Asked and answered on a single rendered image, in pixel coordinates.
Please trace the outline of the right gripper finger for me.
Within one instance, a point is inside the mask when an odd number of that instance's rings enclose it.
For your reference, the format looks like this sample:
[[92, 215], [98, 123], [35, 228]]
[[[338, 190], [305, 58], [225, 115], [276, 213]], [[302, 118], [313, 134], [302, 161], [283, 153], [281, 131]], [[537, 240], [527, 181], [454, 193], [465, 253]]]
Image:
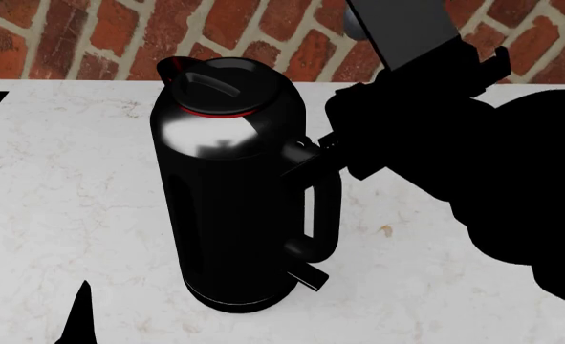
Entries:
[[335, 131], [321, 137], [317, 142], [322, 150], [340, 150], [343, 148], [343, 142]]
[[347, 168], [351, 174], [359, 166], [359, 157], [353, 148], [321, 147], [315, 157], [315, 178], [324, 177]]

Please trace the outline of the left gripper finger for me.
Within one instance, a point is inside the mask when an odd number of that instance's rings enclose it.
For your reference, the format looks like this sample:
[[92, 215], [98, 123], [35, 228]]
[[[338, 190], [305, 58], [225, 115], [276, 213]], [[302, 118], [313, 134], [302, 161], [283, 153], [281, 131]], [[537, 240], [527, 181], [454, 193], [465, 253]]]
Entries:
[[76, 294], [61, 337], [55, 344], [97, 344], [92, 290], [86, 280]]

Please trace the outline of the black electric kettle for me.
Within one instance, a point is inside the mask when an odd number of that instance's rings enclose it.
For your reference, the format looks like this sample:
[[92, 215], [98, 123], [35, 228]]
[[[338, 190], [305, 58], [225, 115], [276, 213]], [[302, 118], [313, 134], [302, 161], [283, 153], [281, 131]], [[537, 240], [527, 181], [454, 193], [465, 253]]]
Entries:
[[337, 248], [341, 179], [285, 76], [253, 59], [170, 56], [151, 134], [185, 285], [219, 312], [260, 312]]

